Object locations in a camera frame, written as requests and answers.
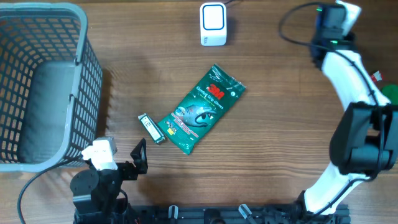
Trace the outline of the green 3M gloves packet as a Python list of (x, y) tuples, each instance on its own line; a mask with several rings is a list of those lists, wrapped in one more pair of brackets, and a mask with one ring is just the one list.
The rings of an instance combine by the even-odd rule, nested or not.
[(245, 90), (243, 83), (214, 64), (175, 109), (158, 122), (158, 127), (189, 155)]

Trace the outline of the red stick sachet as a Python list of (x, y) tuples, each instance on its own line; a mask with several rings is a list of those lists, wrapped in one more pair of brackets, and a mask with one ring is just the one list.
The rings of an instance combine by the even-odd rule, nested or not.
[(382, 81), (383, 78), (384, 78), (384, 76), (383, 76), (383, 74), (382, 74), (379, 70), (375, 71), (375, 72), (371, 75), (371, 80), (372, 80), (374, 83), (377, 83), (377, 82), (379, 82), (379, 81)]

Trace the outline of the green lidded jar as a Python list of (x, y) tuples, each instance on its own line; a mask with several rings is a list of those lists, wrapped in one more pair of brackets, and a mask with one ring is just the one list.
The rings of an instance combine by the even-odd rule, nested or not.
[(381, 92), (393, 105), (398, 105), (398, 85), (388, 84), (382, 88)]

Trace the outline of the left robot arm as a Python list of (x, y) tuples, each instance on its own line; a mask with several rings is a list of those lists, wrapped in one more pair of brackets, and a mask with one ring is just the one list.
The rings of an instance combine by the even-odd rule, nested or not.
[(74, 223), (141, 222), (121, 186), (147, 173), (146, 140), (141, 139), (131, 151), (132, 162), (116, 162), (116, 152), (113, 137), (95, 139), (81, 152), (89, 168), (77, 173), (70, 183)]

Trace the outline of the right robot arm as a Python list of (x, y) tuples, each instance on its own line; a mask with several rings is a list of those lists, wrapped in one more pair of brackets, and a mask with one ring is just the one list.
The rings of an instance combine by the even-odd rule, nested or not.
[(335, 214), (356, 186), (373, 181), (397, 160), (397, 106), (371, 80), (351, 32), (361, 8), (344, 1), (316, 5), (315, 33), (306, 46), (344, 114), (330, 140), (330, 163), (301, 195), (306, 221)]

